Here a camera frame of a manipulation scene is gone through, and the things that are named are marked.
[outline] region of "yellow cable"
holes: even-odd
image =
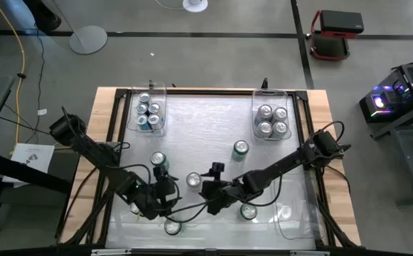
[[[10,29],[14,32],[14,35],[16,37],[16,40],[18,41],[18,44],[20,45],[20,50],[21,50],[21,59],[22,59],[22,64],[21,64],[21,74],[24,74],[24,68],[26,65],[26,59],[24,56],[24,49],[23,45],[21,44],[20,37],[15,31],[15,28],[12,26],[12,23],[10,23],[9,19],[7,18],[6,14],[1,10],[0,7],[0,13],[6,20],[7,24],[10,26]],[[15,134],[15,146],[18,144],[18,138],[20,137],[20,87],[21,83],[23,82],[23,78],[20,78],[18,80],[18,87],[16,88],[16,134]]]

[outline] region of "gray floor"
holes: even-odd
[[[178,7],[181,1],[162,1]],[[74,26],[98,25],[108,31],[295,33],[288,0],[209,0],[207,11],[170,11],[149,0],[57,0]],[[19,1],[1,1],[17,28],[33,28]],[[413,35],[413,0],[298,0],[304,33],[318,9],[359,11],[365,34]],[[6,24],[0,17],[0,29]],[[69,30],[65,22],[60,30]],[[306,88],[296,39],[268,38],[109,38],[98,53],[74,54],[68,38],[42,37],[45,71],[41,83],[40,129],[61,115],[60,107],[88,120],[99,86],[131,86],[149,79],[179,87],[257,87],[264,77],[275,88]],[[27,57],[21,113],[36,122],[41,47],[22,37]],[[409,175],[391,138],[374,142],[358,100],[389,74],[392,66],[413,61],[413,41],[349,42],[351,56],[340,63],[309,56],[316,89],[328,91],[333,118],[345,122],[344,142],[353,145],[344,159],[362,244],[376,250],[413,253],[413,207],[395,201],[412,196]],[[15,77],[21,64],[13,36],[0,36],[0,75]],[[15,90],[7,104],[14,107]],[[14,118],[3,110],[2,116]],[[31,133],[22,129],[21,138]],[[0,121],[0,154],[14,141],[14,126]],[[54,141],[41,136],[41,143]]]

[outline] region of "transparent plastic tray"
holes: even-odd
[[[140,104],[139,96],[142,92],[148,92],[151,95],[151,103],[157,103],[160,106],[159,117],[161,126],[158,128],[150,127],[150,129],[142,129],[136,123],[139,114],[136,112],[136,107]],[[129,108],[130,117],[127,120],[127,129],[141,133],[160,132],[166,124],[166,86],[163,82],[142,82],[132,86],[132,98],[130,99]]]
[[[287,131],[282,138],[270,137],[270,138],[260,138],[257,131],[257,126],[259,122],[256,120],[258,109],[262,105],[269,105],[274,112],[279,107],[283,107],[287,110],[287,115],[290,115],[287,109],[288,94],[283,90],[273,90],[273,89],[257,89],[252,93],[252,131],[257,138],[256,140],[267,140],[267,141],[279,141],[281,139],[289,139],[291,137],[289,117],[283,121],[286,124]]]
[[[174,209],[201,203],[204,200],[198,195],[199,189],[187,187],[186,176],[189,173],[194,171],[204,174],[214,161],[222,162],[225,164],[225,172],[221,178],[229,181],[247,171],[268,167],[299,147],[296,132],[283,143],[265,140],[255,142],[249,126],[251,105],[252,98],[249,96],[169,95],[167,108],[170,112],[165,136],[127,130],[124,141],[132,147],[122,152],[121,165],[146,164],[152,168],[151,155],[155,151],[161,151],[170,163],[168,172],[179,178],[177,184],[183,199]],[[286,107],[289,128],[296,130],[294,106],[290,97]],[[249,143],[250,150],[244,161],[236,162],[232,159],[233,144],[240,139]],[[144,180],[148,178],[147,172],[142,168],[132,171]],[[277,203],[258,208],[257,217],[253,221],[242,221],[238,217],[241,203],[236,202],[217,215],[207,214],[205,210],[192,222],[183,224],[181,233],[174,236],[165,233],[165,218],[147,220],[134,215],[129,206],[115,196],[107,247],[314,249],[313,230],[323,227],[312,222],[309,217],[309,209],[316,210],[316,201],[308,200],[305,174],[302,167],[285,174]],[[253,202],[271,201],[278,185],[278,179],[273,181],[272,186],[275,188],[266,188],[263,195]],[[186,210],[174,217],[185,220],[198,210],[200,208]]]

